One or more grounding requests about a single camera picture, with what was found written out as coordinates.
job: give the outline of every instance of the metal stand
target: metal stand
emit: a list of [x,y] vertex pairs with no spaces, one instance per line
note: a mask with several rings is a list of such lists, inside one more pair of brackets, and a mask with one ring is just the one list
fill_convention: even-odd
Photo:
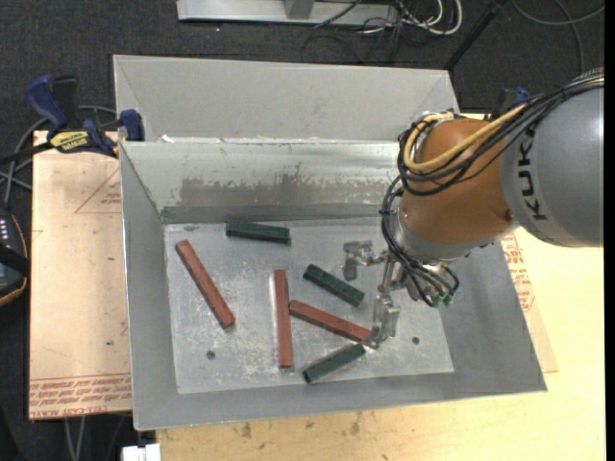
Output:
[[[181,21],[248,21],[319,24],[341,14],[356,0],[179,0]],[[359,4],[336,19],[336,25],[361,25],[370,19],[394,18],[388,5]]]

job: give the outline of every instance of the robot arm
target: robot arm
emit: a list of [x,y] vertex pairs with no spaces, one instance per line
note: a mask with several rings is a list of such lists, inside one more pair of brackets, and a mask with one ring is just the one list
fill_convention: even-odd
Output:
[[449,302],[459,281],[448,265],[518,226],[552,244],[603,243],[603,89],[599,69],[493,121],[430,113],[400,135],[375,340],[395,334],[391,290]]

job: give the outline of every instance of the black device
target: black device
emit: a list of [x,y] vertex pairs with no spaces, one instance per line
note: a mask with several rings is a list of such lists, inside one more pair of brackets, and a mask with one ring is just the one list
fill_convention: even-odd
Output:
[[15,218],[0,207],[0,306],[23,292],[29,264],[26,241]]

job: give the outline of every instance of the black floor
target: black floor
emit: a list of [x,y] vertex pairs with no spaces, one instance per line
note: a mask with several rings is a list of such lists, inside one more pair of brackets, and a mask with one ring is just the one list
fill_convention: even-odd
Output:
[[[390,31],[366,37],[336,26],[180,23],[177,0],[0,0],[0,157],[12,152],[38,119],[24,91],[40,75],[75,75],[81,104],[113,107],[114,54],[443,68],[494,0],[460,1],[463,24],[454,35],[429,37],[406,30],[395,42]],[[515,5],[534,19],[523,16]],[[548,92],[603,66],[604,12],[582,18],[603,5],[604,0],[506,3],[452,71],[461,109],[490,110],[504,87]],[[547,25],[536,19],[577,23]],[[30,176],[25,169],[19,178],[28,182]],[[3,197],[4,186],[0,185]],[[28,234],[30,192],[14,187],[11,209]],[[0,307],[0,410],[27,459],[70,459],[63,422],[26,420],[28,303],[26,292]],[[76,439],[79,420],[70,427]],[[2,432],[0,418],[0,461],[12,461],[17,453]],[[109,459],[115,459],[114,446],[139,440],[130,418],[118,416],[88,418],[84,433],[82,457],[88,460],[105,459],[109,447]]]

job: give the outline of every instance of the blue clamp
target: blue clamp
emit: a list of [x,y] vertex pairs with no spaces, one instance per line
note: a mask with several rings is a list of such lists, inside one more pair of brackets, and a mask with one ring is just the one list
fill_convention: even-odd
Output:
[[[32,108],[46,118],[53,126],[47,132],[47,141],[60,152],[92,152],[104,156],[116,157],[117,142],[100,132],[96,123],[86,119],[82,129],[67,129],[68,118],[52,91],[51,75],[44,75],[34,80],[26,89],[26,98]],[[140,115],[134,109],[122,111],[118,125],[126,129],[131,141],[145,140],[145,130]]]
[[28,99],[30,106],[38,114],[47,118],[57,131],[66,126],[68,118],[62,111],[58,101],[54,98],[54,94],[51,91],[52,82],[51,75],[38,77],[26,88],[26,99]]
[[134,109],[126,109],[119,113],[119,120],[126,129],[127,140],[137,142],[145,140],[145,129],[138,112]]

